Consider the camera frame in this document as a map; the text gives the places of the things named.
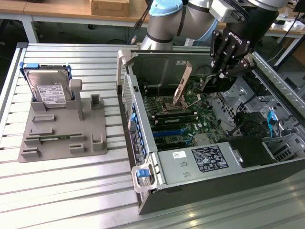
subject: green circuit board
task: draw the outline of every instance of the green circuit board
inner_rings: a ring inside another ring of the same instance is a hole
[[[174,105],[173,96],[143,96],[159,151],[209,145],[225,137],[207,95],[198,94],[196,90],[186,91],[184,105],[182,102]]]

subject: aluminum extrusion table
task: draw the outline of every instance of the aluminum extrusion table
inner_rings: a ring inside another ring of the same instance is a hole
[[[124,48],[136,46],[29,44],[16,49],[0,96],[0,228],[304,228],[305,170],[281,183],[139,216],[115,84],[117,51]],[[85,83],[81,96],[94,92],[104,98],[107,154],[17,162],[31,100],[19,73],[21,61],[68,62],[74,79]]]

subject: warning label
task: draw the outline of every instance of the warning label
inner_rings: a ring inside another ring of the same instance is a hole
[[[65,104],[66,99],[61,85],[38,85],[44,104]]]
[[[192,153],[203,173],[229,167],[218,146],[192,149]]]

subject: hard drive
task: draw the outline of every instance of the hard drive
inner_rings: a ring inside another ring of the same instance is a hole
[[[33,100],[45,107],[66,107],[66,101],[74,100],[69,88],[70,66],[24,64],[21,72],[33,93]]]

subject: blue pcie slot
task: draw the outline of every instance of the blue pcie slot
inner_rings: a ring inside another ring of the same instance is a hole
[[[154,137],[164,137],[164,136],[172,136],[172,135],[182,135],[185,131],[184,129],[180,130],[169,130],[169,131],[162,131],[162,132],[154,132],[152,135]]]

